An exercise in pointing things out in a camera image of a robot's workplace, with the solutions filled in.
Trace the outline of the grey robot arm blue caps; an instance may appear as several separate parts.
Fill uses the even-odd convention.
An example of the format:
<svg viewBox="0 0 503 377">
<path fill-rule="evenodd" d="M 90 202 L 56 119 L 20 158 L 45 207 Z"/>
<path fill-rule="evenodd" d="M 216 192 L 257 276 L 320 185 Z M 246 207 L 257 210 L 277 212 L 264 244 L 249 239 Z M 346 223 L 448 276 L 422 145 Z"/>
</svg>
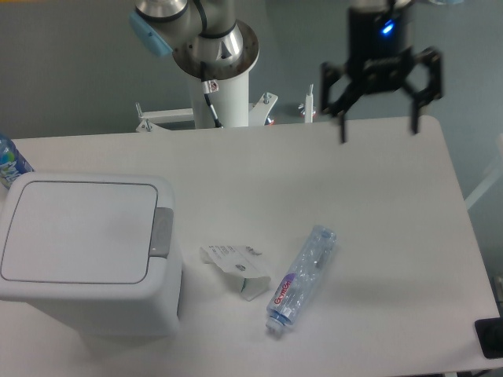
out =
<svg viewBox="0 0 503 377">
<path fill-rule="evenodd" d="M 340 125 L 363 96 L 406 92 L 412 100 L 410 129 L 419 131 L 421 111 L 443 96 L 442 54 L 413 52 L 411 1 L 353 1 L 347 10 L 348 58 L 321 65 L 318 111 Z M 137 1 L 130 25 L 157 56 L 172 54 L 199 82 L 231 79 L 258 56 L 255 32 L 236 18 L 233 1 Z"/>
</svg>

